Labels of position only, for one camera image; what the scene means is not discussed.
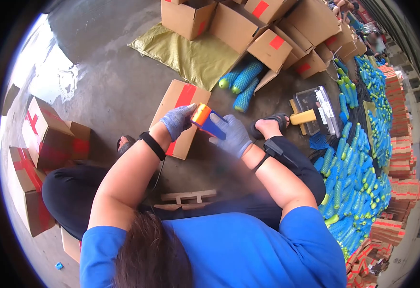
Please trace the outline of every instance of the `wet floor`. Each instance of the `wet floor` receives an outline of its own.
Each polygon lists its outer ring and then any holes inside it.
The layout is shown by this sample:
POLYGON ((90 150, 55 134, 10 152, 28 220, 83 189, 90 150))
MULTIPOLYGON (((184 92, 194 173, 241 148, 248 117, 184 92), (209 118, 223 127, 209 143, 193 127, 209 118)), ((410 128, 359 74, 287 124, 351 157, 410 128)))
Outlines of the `wet floor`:
MULTIPOLYGON (((24 147, 21 126, 32 95, 51 103, 64 120, 92 129, 90 159, 109 166, 116 159, 121 135, 136 137, 146 131, 169 84, 178 74, 161 63, 142 57, 127 43, 160 22, 159 0, 64 1, 43 15, 18 58, 9 87, 16 95, 7 113, 1 139, 1 161, 6 167, 8 146, 24 147)), ((236 114, 248 125, 275 112, 292 113, 289 100, 296 92, 323 85, 335 111, 338 86, 330 75, 318 73, 306 80, 295 72, 281 72, 252 98, 246 114, 236 114)), ((236 113, 234 96, 215 88, 208 105, 222 115, 236 113)), ((207 189, 235 197, 259 189, 239 162, 227 157, 197 132, 186 161, 168 157, 156 192, 176 193, 207 189)), ((298 127, 287 138, 309 155, 309 138, 298 127)), ((4 194, 11 221, 29 261, 49 287, 78 287, 78 264, 63 252, 58 227, 31 238, 4 194), (54 265, 62 262, 64 268, 54 265)))

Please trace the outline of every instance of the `hand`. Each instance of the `hand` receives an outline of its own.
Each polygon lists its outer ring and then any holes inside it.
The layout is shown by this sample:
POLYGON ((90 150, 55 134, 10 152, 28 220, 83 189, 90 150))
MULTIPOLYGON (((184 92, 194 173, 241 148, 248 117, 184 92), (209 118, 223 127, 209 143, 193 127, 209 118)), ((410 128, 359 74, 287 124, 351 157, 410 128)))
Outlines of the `hand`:
POLYGON ((159 121, 164 123, 167 130, 172 137, 172 142, 178 139, 186 129, 191 127, 190 117, 196 110, 197 105, 195 103, 189 106, 180 106, 167 112, 159 121))
POLYGON ((252 141, 242 122, 236 119, 234 115, 226 115, 223 118, 227 123, 215 113, 210 114, 210 120, 226 134, 226 140, 210 137, 209 141, 224 151, 240 158, 252 141))

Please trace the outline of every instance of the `sealed cardboard box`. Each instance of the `sealed cardboard box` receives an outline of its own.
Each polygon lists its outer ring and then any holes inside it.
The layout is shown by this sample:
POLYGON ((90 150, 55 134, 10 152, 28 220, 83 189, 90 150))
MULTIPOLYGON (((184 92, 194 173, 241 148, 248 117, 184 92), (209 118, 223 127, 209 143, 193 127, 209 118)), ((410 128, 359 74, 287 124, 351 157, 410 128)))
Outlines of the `sealed cardboard box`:
POLYGON ((313 46, 317 46, 340 32, 338 19, 321 0, 302 0, 286 20, 301 32, 313 46))
POLYGON ((242 5, 226 0, 216 7, 210 33, 241 54, 267 28, 268 25, 248 13, 242 5))
POLYGON ((37 170, 28 149, 9 147, 7 164, 8 189, 15 209, 31 236, 52 228, 55 220, 42 200, 45 174, 37 170))
POLYGON ((325 45, 318 46, 318 48, 312 50, 311 53, 304 56, 293 65, 295 71, 301 76, 301 78, 306 79, 316 73, 327 70, 330 65, 330 57, 327 55, 327 51, 325 49, 321 49, 323 47, 327 49, 325 45), (322 59, 317 51, 321 55, 327 55, 326 59, 322 59))
POLYGON ((64 122, 71 132, 74 134, 74 141, 72 143, 71 159, 88 159, 90 150, 90 132, 91 129, 74 121, 64 122))
POLYGON ((247 51, 278 73, 292 49, 287 41, 268 29, 250 44, 247 51))
POLYGON ((60 229, 63 251, 79 263, 81 259, 81 242, 78 239, 75 239, 63 227, 60 227, 60 229))
POLYGON ((71 156, 74 134, 43 100, 33 97, 23 121, 22 134, 37 169, 54 170, 71 156))
POLYGON ((279 27, 283 32, 285 32, 288 37, 290 37, 304 52, 304 57, 306 54, 314 49, 314 45, 312 45, 311 41, 309 41, 298 29, 295 28, 292 24, 290 24, 287 19, 281 19, 276 22, 275 24, 279 27))
POLYGON ((350 29, 349 25, 343 23, 342 20, 339 21, 339 30, 340 31, 338 33, 328 38, 324 42, 328 49, 332 51, 336 51, 342 45, 354 40, 352 30, 350 29))
MULTIPOLYGON (((204 103, 207 104, 210 98, 211 92, 204 89, 200 89, 194 85, 186 84, 179 80, 173 80, 170 84, 167 92, 160 102, 159 108, 156 111, 156 115, 152 120, 151 127, 159 122, 159 120, 170 110, 190 105, 191 103, 204 103)), ((186 159, 187 153, 191 146, 191 143, 196 133, 197 127, 192 125, 191 128, 181 133, 175 142, 170 144, 166 154, 179 159, 186 159)))
POLYGON ((281 18, 298 0, 248 0, 245 10, 264 23, 281 18))
POLYGON ((207 31, 216 7, 213 0, 189 0, 179 5, 161 0, 160 4, 162 25, 188 40, 207 31))

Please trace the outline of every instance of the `blue mesh netting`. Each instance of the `blue mesh netting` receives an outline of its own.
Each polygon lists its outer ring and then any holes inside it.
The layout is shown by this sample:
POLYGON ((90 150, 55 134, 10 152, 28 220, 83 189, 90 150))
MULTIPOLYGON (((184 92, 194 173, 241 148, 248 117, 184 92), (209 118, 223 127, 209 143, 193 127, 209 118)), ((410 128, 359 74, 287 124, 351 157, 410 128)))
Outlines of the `blue mesh netting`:
POLYGON ((315 150, 327 149, 329 147, 325 135, 316 133, 309 138, 309 147, 315 150))

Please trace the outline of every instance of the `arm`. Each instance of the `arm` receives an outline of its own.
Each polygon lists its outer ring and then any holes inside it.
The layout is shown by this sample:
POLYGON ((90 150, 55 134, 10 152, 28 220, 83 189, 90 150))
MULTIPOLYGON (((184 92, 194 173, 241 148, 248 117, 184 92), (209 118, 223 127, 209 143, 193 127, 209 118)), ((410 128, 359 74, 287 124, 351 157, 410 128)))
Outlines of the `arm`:
MULTIPOLYGON (((247 130, 234 115, 226 115, 223 118, 228 123, 225 123, 216 115, 210 115, 210 119, 226 133, 226 140, 211 137, 209 141, 241 158, 248 168, 255 168, 263 159, 265 152, 253 145, 247 130)), ((255 172, 255 175, 276 204, 282 208, 281 221, 289 211, 297 207, 309 206, 317 209, 314 195, 309 188, 276 159, 272 157, 266 159, 255 172)))
MULTIPOLYGON (((265 152, 251 144, 242 155, 242 161, 253 169, 263 159, 265 152)), ((268 190, 272 199, 282 208, 280 221, 291 210, 309 206, 317 209, 314 195, 293 172, 276 159, 269 157, 255 172, 255 175, 268 190)))
MULTIPOLYGON (((149 135, 167 151, 184 128, 186 117, 195 104, 178 107, 151 127, 149 135)), ((143 199, 144 191, 160 160, 143 141, 137 141, 111 167, 98 187, 93 199, 88 229, 95 226, 113 226, 129 230, 134 212, 143 199)))

